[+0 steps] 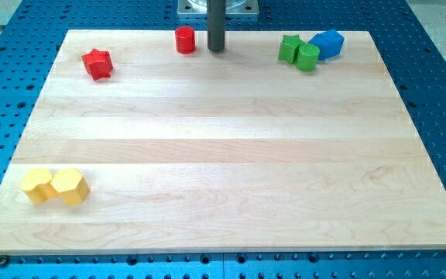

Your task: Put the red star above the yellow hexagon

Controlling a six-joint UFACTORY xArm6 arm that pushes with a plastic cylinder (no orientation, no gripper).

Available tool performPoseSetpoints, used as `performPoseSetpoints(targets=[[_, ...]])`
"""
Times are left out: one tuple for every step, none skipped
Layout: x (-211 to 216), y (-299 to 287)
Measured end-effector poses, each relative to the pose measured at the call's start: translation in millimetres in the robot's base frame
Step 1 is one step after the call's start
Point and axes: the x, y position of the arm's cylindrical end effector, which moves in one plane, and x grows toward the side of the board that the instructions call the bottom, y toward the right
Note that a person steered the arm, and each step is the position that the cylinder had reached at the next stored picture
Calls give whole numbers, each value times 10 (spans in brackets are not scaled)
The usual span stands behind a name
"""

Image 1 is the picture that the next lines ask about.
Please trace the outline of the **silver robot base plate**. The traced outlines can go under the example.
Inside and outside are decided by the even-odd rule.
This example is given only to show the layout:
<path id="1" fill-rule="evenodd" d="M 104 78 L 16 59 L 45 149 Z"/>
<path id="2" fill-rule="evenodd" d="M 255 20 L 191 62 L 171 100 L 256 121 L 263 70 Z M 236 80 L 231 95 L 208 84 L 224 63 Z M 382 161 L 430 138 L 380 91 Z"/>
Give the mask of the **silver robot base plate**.
<path id="1" fill-rule="evenodd" d="M 258 17 L 257 0 L 226 0 L 226 15 L 229 17 Z M 177 14 L 182 18 L 204 18 L 207 14 L 207 0 L 178 0 Z"/>

